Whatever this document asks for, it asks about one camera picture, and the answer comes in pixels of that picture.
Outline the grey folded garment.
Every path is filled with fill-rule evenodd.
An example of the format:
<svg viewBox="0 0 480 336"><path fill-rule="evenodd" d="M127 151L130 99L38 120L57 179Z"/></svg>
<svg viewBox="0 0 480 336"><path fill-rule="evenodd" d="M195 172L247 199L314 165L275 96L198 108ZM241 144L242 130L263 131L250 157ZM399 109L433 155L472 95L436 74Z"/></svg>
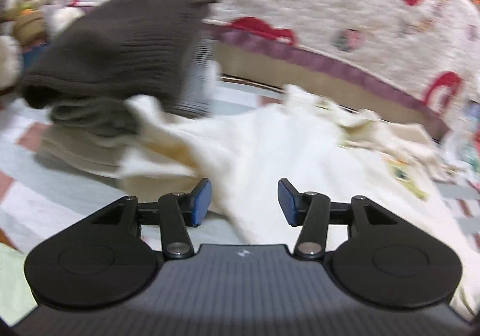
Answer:
<svg viewBox="0 0 480 336"><path fill-rule="evenodd" d="M219 65L213 58L213 49L213 39L200 39L187 68L181 96L172 107L173 114L199 118L211 113L211 102L219 73Z"/></svg>

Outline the dark brown knit sweater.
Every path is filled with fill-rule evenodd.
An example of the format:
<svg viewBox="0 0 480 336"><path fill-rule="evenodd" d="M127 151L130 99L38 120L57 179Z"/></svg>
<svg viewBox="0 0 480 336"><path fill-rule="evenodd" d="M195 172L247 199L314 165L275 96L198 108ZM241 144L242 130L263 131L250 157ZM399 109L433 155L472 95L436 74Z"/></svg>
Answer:
<svg viewBox="0 0 480 336"><path fill-rule="evenodd" d="M137 134L138 95L172 113L216 0L110 0L74 20L20 79L20 94L52 122L114 138Z"/></svg>

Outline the checkered play mat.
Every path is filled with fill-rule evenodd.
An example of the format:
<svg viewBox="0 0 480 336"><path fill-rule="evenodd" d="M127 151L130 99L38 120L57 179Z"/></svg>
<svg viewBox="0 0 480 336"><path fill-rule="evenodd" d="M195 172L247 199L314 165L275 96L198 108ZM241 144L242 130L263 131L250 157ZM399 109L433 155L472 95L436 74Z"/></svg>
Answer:
<svg viewBox="0 0 480 336"><path fill-rule="evenodd" d="M281 93L231 79L221 81L214 96L214 112L233 115L277 103ZM110 178L38 152L48 117L14 94L1 96L1 242L22 252L124 195ZM437 183L444 208L479 252L479 195L465 181L454 183ZM195 249L200 243L241 243L230 223L214 213L190 236Z"/></svg>

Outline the white quilted bear bedspread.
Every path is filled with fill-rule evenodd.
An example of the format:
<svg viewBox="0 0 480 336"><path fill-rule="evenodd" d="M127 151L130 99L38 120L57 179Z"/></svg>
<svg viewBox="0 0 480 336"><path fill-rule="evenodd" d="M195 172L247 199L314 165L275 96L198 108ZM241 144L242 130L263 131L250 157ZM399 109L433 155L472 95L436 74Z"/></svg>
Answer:
<svg viewBox="0 0 480 336"><path fill-rule="evenodd" d="M479 13L469 0L219 0L206 24L226 74L295 83L435 137L478 90Z"/></svg>

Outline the light green blanket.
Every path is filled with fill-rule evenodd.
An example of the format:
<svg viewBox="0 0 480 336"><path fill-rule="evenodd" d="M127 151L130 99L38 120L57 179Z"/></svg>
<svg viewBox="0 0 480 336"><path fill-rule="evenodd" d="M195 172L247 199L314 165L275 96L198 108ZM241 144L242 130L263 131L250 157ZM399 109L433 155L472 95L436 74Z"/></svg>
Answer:
<svg viewBox="0 0 480 336"><path fill-rule="evenodd" d="M8 325L15 325L37 306L24 276L26 255L1 244L0 315Z"/></svg>

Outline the grey plush bunny toy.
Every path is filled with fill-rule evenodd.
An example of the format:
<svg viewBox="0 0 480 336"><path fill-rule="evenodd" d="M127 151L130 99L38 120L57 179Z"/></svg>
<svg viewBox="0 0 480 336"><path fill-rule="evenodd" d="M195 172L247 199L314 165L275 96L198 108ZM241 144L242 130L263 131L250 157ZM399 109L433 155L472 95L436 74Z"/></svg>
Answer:
<svg viewBox="0 0 480 336"><path fill-rule="evenodd" d="M1 0L1 93L10 92L22 72L49 41L85 12L52 0Z"/></svg>

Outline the cream zip-up hoodie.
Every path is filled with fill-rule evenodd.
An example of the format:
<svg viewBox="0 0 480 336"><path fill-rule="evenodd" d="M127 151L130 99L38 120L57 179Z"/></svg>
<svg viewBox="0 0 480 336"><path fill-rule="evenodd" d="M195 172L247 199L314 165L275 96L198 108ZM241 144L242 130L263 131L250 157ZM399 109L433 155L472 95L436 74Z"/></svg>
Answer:
<svg viewBox="0 0 480 336"><path fill-rule="evenodd" d="M292 246L277 202L278 181L337 202L363 195L448 244L464 271L451 305L464 318L479 311L479 254L437 190L448 178L438 149L420 125L385 122L368 110L286 86L281 103L236 116L187 120L148 96L128 108L140 132L120 159L120 187L143 202L212 184L212 209L250 244Z"/></svg>

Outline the floral quilted blanket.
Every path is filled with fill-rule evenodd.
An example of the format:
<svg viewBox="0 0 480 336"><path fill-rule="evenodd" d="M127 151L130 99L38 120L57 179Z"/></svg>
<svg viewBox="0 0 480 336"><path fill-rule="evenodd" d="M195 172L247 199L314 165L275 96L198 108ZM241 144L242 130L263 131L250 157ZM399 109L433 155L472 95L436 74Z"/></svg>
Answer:
<svg viewBox="0 0 480 336"><path fill-rule="evenodd" d="M474 189L479 190L479 103L468 101L441 142L445 163Z"/></svg>

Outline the white folded garment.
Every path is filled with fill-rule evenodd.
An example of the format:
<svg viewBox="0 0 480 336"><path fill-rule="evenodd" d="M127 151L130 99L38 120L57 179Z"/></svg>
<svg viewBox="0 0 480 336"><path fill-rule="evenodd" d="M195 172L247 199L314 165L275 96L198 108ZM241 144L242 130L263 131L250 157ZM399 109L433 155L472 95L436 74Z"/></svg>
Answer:
<svg viewBox="0 0 480 336"><path fill-rule="evenodd" d="M121 157L133 139L133 136L101 137L53 125L41 136L41 151L82 172L116 179Z"/></svg>

